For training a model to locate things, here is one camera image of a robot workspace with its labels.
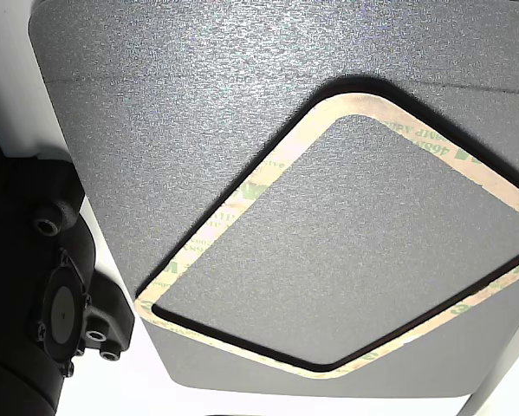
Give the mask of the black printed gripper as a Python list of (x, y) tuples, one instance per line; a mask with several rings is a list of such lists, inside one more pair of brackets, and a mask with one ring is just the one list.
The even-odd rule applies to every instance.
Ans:
[(134, 315), (95, 268), (73, 164), (9, 158), (0, 147), (0, 415), (53, 415), (73, 359), (117, 361)]

